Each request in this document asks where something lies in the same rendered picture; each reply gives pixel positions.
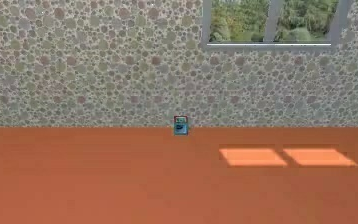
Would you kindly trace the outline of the grey framed window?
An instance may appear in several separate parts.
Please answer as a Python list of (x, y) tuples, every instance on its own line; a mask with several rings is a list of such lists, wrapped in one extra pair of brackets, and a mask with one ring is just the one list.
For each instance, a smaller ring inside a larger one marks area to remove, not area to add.
[(207, 50), (237, 50), (237, 49), (259, 49), (259, 50), (301, 50), (301, 49), (329, 49), (338, 44), (342, 29), (346, 26), (346, 19), (353, 0), (339, 0), (334, 18), (330, 22), (329, 32), (324, 41), (280, 41), (274, 40), (277, 23), (281, 10), (284, 8), (285, 0), (269, 0), (268, 18), (265, 23), (264, 40), (262, 42), (215, 42), (210, 41), (211, 35), (211, 0), (205, 0), (202, 11), (202, 33), (201, 44)]

